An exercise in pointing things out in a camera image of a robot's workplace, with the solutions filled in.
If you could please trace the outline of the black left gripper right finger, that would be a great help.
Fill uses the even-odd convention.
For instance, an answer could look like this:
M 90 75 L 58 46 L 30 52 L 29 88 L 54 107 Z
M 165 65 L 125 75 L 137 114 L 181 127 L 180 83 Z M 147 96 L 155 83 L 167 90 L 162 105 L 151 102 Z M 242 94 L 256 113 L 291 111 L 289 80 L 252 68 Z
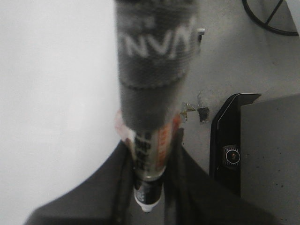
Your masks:
M 298 225 L 292 221 L 292 200 L 283 203 L 273 187 L 255 180 L 249 199 L 215 182 L 182 147 L 184 130 L 175 132 L 163 176 L 165 225 Z

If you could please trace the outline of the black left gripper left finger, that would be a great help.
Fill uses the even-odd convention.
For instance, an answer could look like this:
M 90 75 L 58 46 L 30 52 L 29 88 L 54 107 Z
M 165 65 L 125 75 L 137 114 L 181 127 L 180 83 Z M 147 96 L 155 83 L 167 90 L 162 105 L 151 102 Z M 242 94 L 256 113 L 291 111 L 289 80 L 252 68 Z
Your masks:
M 83 183 L 35 209 L 27 225 L 130 225 L 133 165 L 120 141 L 109 158 Z

